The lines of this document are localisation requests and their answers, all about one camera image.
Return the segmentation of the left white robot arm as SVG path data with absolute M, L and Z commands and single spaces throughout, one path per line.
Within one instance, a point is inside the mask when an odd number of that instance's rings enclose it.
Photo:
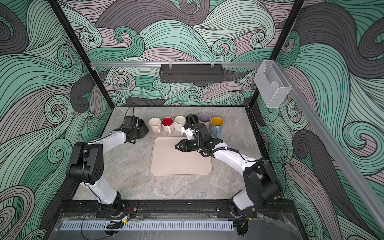
M 112 211 L 111 216 L 119 216 L 124 204 L 121 195 L 114 190 L 104 177 L 104 154 L 124 143 L 135 144 L 144 138 L 149 129 L 115 129 L 109 135 L 88 143 L 74 145 L 67 168 L 67 177 L 83 184 L 93 193 L 103 208 Z

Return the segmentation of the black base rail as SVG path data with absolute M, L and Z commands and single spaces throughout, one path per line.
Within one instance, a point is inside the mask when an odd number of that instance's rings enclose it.
M 256 207 L 238 210 L 230 200 L 123 200 L 116 211 L 92 200 L 63 201 L 54 219 L 74 217 L 75 220 L 102 219 L 119 221 L 124 217 L 146 220 L 156 217 L 202 217 L 203 219 L 247 220 L 256 216 Z

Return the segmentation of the beige silicone drying mat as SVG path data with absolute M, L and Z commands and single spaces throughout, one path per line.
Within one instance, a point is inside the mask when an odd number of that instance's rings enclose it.
M 154 140 L 150 164 L 153 176 L 209 175 L 213 171 L 212 159 L 198 152 L 183 153 L 175 149 L 184 137 L 159 137 Z

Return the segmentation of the black corner frame post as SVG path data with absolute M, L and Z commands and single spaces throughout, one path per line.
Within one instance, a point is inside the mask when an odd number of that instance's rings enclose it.
M 115 105 L 114 105 L 112 99 L 110 98 L 106 88 L 104 87 L 104 84 L 103 84 L 98 72 L 93 70 L 93 68 L 91 67 L 91 61 L 90 61 L 88 55 L 86 54 L 84 48 L 82 47 L 79 39 L 76 37 L 75 31 L 71 27 L 71 24 L 68 21 L 67 17 L 65 16 L 65 13 L 62 10 L 59 2 L 54 1 L 54 0 L 48 0 L 48 3 L 50 5 L 50 7 L 52 8 L 53 12 L 55 13 L 57 19 L 59 20 L 60 24 L 62 25 L 64 31 L 66 32 L 69 39 L 71 40 L 72 44 L 74 45 L 75 50 L 79 54 L 82 62 L 86 66 L 86 68 L 87 68 L 89 74 L 91 75 L 92 79 L 94 80 L 95 84 L 97 85 L 97 87 L 101 91 L 101 93 L 102 93 L 103 97 L 105 98 L 105 100 L 107 101 L 109 107 L 113 110 L 115 108 Z
M 275 61 L 278 63 L 277 61 L 277 58 L 286 42 L 286 40 L 288 39 L 288 36 L 289 34 L 291 33 L 291 30 L 296 22 L 296 19 L 300 13 L 300 10 L 301 8 L 303 7 L 304 5 L 304 1 L 295 1 L 294 4 L 293 4 L 293 7 L 290 11 L 290 14 L 287 18 L 287 20 L 285 21 L 284 25 L 283 25 L 283 28 L 282 28 L 282 33 L 280 34 L 279 38 L 278 38 L 278 41 L 274 47 L 274 50 L 270 56 L 270 59 L 268 61 Z M 250 104 L 249 104 L 249 108 L 250 109 L 253 109 L 255 106 L 256 106 L 256 103 L 257 103 L 257 98 L 261 96 L 258 88 L 255 90 L 255 93 L 250 101 Z

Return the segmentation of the blue butterfly mug yellow inside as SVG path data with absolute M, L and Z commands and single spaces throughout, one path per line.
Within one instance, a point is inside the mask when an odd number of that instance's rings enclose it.
M 211 120 L 210 133 L 213 138 L 219 138 L 222 132 L 224 120 L 220 117 L 214 117 Z

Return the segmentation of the aluminium wall rail right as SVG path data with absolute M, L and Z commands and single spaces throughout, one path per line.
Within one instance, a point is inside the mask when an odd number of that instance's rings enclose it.
M 372 186 L 367 182 L 366 178 L 361 174 L 361 172 L 348 156 L 347 152 L 332 135 L 318 114 L 313 111 L 297 86 L 292 83 L 282 65 L 276 63 L 276 70 L 282 75 L 282 79 L 285 82 L 285 85 L 291 87 L 290 93 L 297 102 L 299 108 L 302 110 L 303 114 L 307 117 L 310 124 L 316 130 L 319 139 L 323 142 L 332 158 L 337 162 L 338 166 L 344 172 L 352 187 L 355 189 L 356 193 L 359 195 L 362 202 L 369 210 L 371 216 L 374 218 L 380 229 L 383 230 L 384 203 L 382 202 L 381 198 L 377 195 Z

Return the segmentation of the beige pink ribbed mug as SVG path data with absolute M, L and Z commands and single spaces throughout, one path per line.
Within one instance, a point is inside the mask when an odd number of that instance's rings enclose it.
M 211 116 L 209 114 L 202 113 L 199 115 L 198 118 L 199 118 L 199 124 L 205 124 L 205 126 L 209 130 L 211 126 Z

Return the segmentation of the black wall tray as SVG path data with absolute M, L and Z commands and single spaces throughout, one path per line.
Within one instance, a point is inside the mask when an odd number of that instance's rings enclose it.
M 224 79 L 222 65 L 163 64 L 160 67 L 163 83 L 220 83 Z

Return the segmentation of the clear plastic wall bin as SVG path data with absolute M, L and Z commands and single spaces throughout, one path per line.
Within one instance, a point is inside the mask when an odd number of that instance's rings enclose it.
M 292 89 L 283 66 L 275 61 L 263 61 L 254 82 L 269 109 L 278 108 Z

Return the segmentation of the cream white mug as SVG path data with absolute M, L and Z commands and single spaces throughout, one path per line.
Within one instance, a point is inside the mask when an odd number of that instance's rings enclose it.
M 171 134 L 174 128 L 174 120 L 171 117 L 166 117 L 162 120 L 162 127 L 165 133 Z

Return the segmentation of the aluminium wall rail back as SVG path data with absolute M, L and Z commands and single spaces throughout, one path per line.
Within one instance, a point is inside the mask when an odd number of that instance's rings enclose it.
M 160 68 L 161 65 L 222 65 L 223 68 L 254 69 L 259 68 L 262 63 L 252 62 L 140 62 L 140 61 L 97 61 L 90 62 L 92 68 Z

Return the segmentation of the aluminium wall rail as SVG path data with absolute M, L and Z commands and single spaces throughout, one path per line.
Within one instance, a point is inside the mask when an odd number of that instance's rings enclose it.
M 302 110 L 303 114 L 307 117 L 310 124 L 316 130 L 319 139 L 323 142 L 332 158 L 337 162 L 338 166 L 344 172 L 352 187 L 355 189 L 356 193 L 359 195 L 362 202 L 369 210 L 371 216 L 374 218 L 380 229 L 383 230 L 384 203 L 382 202 L 381 198 L 377 195 L 372 186 L 367 182 L 366 178 L 361 174 L 361 172 L 348 156 L 347 152 L 332 135 L 318 114 L 313 111 L 297 86 L 292 83 L 282 65 L 276 63 L 276 70 L 282 75 L 282 79 L 285 82 L 285 85 L 291 87 L 290 93 L 297 102 L 299 108 Z
M 254 69 L 259 68 L 262 63 L 252 62 L 140 62 L 140 61 L 97 61 L 90 62 L 92 68 L 160 68 L 161 65 L 222 65 L 223 68 Z

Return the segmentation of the white ribbed mug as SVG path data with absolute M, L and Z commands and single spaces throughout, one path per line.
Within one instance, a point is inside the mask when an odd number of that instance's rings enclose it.
M 184 116 L 177 116 L 174 119 L 175 130 L 183 135 L 182 127 L 186 124 L 186 118 Z

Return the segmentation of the black mug white base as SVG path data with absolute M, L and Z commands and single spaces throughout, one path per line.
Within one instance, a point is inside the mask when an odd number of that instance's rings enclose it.
M 199 118 L 196 115 L 187 115 L 186 122 L 187 124 L 193 124 L 194 122 L 198 123 Z

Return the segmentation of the light pink mug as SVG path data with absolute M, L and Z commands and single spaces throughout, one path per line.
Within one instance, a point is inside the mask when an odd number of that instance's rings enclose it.
M 159 118 L 151 118 L 149 120 L 149 126 L 155 134 L 160 134 L 162 131 L 162 121 Z

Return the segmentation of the black corner frame post left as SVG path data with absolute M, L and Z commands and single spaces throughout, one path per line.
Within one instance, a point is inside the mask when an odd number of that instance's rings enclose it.
M 64 31 L 66 32 L 69 39 L 71 40 L 72 44 L 74 45 L 75 50 L 79 54 L 82 62 L 86 66 L 86 68 L 87 68 L 89 74 L 91 75 L 92 79 L 94 80 L 95 84 L 97 85 L 97 87 L 101 91 L 101 93 L 102 93 L 103 97 L 105 98 L 105 100 L 107 101 L 109 107 L 113 110 L 115 108 L 115 105 L 114 105 L 112 99 L 110 98 L 106 88 L 104 87 L 104 84 L 103 84 L 98 72 L 93 70 L 93 68 L 91 67 L 91 61 L 90 61 L 88 55 L 86 54 L 84 48 L 82 47 L 79 39 L 76 37 L 75 31 L 71 27 L 71 24 L 68 21 L 67 17 L 65 16 L 65 13 L 62 10 L 59 2 L 54 1 L 54 0 L 48 0 L 48 3 L 50 5 L 50 7 L 52 8 L 53 12 L 55 13 L 57 19 L 59 20 L 60 24 L 62 25 Z

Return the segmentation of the black corner frame post right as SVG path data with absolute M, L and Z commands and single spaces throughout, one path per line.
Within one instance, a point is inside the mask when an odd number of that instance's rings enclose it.
M 270 59 L 268 61 L 275 61 L 278 63 L 277 61 L 277 58 L 286 42 L 286 40 L 288 39 L 288 36 L 289 34 L 291 33 L 291 30 L 296 22 L 296 19 L 300 13 L 300 10 L 301 8 L 303 7 L 304 5 L 304 1 L 295 1 L 294 4 L 293 4 L 293 7 L 290 11 L 290 14 L 287 18 L 287 20 L 285 21 L 284 25 L 283 25 L 283 28 L 282 28 L 282 33 L 280 34 L 279 38 L 278 38 L 278 41 L 274 47 L 274 50 L 270 56 Z M 256 106 L 256 103 L 257 103 L 257 98 L 261 96 L 258 88 L 255 90 L 255 93 L 250 101 L 250 104 L 249 104 L 249 108 L 250 109 L 253 109 L 255 106 Z

